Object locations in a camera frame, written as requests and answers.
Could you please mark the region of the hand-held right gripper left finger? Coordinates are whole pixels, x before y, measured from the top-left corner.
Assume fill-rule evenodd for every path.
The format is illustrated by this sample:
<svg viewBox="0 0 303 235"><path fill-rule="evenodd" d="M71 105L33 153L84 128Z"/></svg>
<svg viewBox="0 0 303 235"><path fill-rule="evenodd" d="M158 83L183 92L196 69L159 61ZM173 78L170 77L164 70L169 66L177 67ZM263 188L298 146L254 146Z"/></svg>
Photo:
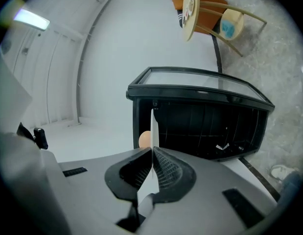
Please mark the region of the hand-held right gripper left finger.
<svg viewBox="0 0 303 235"><path fill-rule="evenodd" d="M135 232L146 219L138 190L152 166L151 148L59 164L69 186L109 222Z"/></svg>

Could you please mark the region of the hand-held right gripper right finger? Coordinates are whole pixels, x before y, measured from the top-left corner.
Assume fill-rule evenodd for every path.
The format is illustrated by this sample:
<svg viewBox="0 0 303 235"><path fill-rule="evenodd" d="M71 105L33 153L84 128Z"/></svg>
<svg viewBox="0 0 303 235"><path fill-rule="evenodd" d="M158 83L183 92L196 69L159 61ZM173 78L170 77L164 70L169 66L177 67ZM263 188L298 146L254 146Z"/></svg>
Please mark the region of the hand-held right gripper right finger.
<svg viewBox="0 0 303 235"><path fill-rule="evenodd" d="M274 199L225 165L165 148L154 149L191 166L192 189L179 201L155 204L140 235L237 235L243 219L257 213L257 224L276 207Z"/></svg>

